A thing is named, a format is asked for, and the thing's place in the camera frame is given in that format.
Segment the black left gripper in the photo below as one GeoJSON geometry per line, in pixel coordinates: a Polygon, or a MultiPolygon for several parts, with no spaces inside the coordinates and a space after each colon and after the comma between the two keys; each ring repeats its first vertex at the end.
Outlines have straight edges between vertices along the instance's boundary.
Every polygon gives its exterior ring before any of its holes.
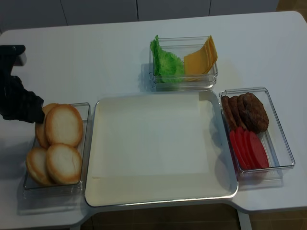
{"type": "Polygon", "coordinates": [[[11,75],[14,66],[23,66],[24,45],[0,46],[0,114],[5,120],[42,124],[44,100],[24,89],[19,77],[11,75]]]}

